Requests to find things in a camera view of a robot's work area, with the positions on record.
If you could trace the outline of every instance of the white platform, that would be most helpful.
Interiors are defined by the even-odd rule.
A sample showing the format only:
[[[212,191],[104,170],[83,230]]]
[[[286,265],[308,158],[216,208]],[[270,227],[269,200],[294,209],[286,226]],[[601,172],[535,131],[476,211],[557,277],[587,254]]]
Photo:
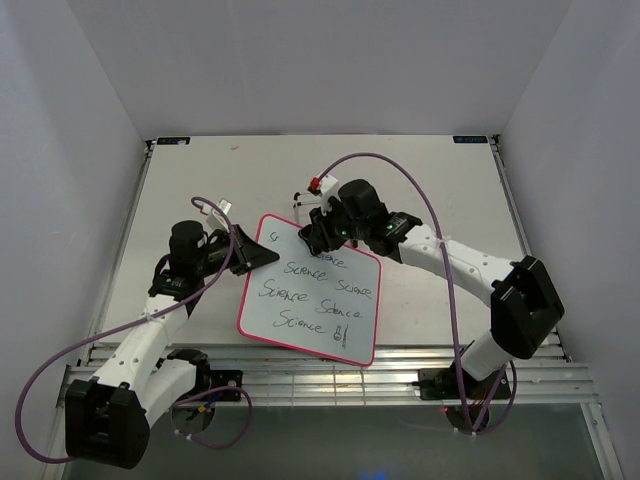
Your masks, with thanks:
[[[154,266],[168,252],[173,224],[204,220],[190,205],[192,196],[228,199],[232,221],[255,234],[267,212],[293,220],[293,194],[304,191],[309,179],[333,160],[358,151],[383,153],[405,166],[433,202],[446,236],[492,255],[522,257],[489,144],[454,144],[444,135],[192,137],[189,145],[155,147],[102,329],[138,318]],[[351,160],[334,174],[343,183],[365,178],[389,210],[432,224],[414,189],[386,163]],[[307,211],[302,210],[301,221]],[[377,344],[451,345],[445,282],[388,259],[382,259],[382,268]],[[244,277],[223,275],[178,332],[175,344],[261,345],[236,328],[244,282]],[[460,337],[468,343],[488,328],[489,310],[467,292],[456,294]]]

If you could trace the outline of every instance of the blue label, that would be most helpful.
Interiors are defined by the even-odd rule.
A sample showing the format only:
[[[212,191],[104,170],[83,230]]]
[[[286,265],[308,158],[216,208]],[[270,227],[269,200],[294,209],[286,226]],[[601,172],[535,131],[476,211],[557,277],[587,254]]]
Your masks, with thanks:
[[[453,143],[489,143],[484,135],[454,135]]]

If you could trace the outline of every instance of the handwritten text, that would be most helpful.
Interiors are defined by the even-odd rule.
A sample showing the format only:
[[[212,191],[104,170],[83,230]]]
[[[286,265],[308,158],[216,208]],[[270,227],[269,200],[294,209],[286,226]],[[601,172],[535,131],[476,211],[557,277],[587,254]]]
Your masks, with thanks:
[[[275,285],[275,280],[270,278],[262,284],[266,291],[260,292],[259,297],[281,298],[282,300],[288,300],[290,302],[308,302],[308,295],[306,293],[293,292],[289,293],[289,290],[280,288]]]
[[[371,299],[371,297],[370,297],[371,290],[369,290],[368,288],[356,287],[355,285],[351,285],[349,283],[346,283],[342,279],[338,280],[338,285],[336,285],[336,290],[338,290],[338,291],[346,290],[349,293],[355,293],[356,295],[364,295],[365,297]]]
[[[302,328],[305,330],[309,330],[310,332],[313,333],[327,333],[324,330],[322,330],[322,325],[316,325],[313,323],[307,323],[304,320],[300,320],[298,317],[289,317],[287,315],[287,313],[289,315],[291,315],[291,310],[282,310],[280,312],[280,319],[281,320],[276,320],[275,322],[273,322],[273,326],[276,328],[280,328],[280,327],[289,327],[289,328]]]
[[[287,266],[284,269],[284,273],[293,273],[294,275],[308,275],[309,277],[319,282],[328,280],[328,278],[324,278],[327,276],[327,272],[323,272],[322,270],[309,270],[307,267],[298,267],[296,262],[287,263]]]
[[[333,305],[332,305],[332,300],[330,298],[327,298],[322,302],[320,302],[320,308],[316,308],[316,312],[331,313],[333,315],[340,315],[342,317],[348,317],[348,318],[362,318],[362,316],[360,315],[360,312],[352,312],[351,310],[347,310],[346,312],[343,312],[338,308],[336,302],[333,302]]]

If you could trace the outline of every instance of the grey floor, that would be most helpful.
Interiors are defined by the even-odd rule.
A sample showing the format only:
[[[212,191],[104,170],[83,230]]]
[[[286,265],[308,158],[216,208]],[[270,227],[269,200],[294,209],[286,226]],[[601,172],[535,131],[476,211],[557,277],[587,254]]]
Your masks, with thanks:
[[[493,413],[501,412],[496,407]],[[244,420],[218,409],[203,435],[230,438]],[[175,437],[168,418],[153,428],[133,470],[78,460],[66,480],[127,479],[600,479],[578,405],[516,406],[486,437],[417,430],[401,422],[448,427],[436,407],[257,409],[238,445],[212,451]]]

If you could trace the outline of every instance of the black bracket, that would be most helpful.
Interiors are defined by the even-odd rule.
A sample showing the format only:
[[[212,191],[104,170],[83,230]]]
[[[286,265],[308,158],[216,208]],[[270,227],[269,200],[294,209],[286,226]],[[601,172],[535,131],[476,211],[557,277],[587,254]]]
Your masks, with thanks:
[[[491,390],[500,371],[496,370],[487,378],[478,382],[469,375],[464,375],[467,398],[481,400],[485,392]],[[418,370],[418,381],[413,386],[420,387],[420,400],[456,400],[460,398],[458,384],[455,378],[455,367],[421,368]],[[508,400],[511,388],[507,378],[503,378],[498,385],[494,400]]]
[[[242,370],[211,370],[211,388],[242,387]],[[217,402],[239,402],[240,392],[222,392]]]

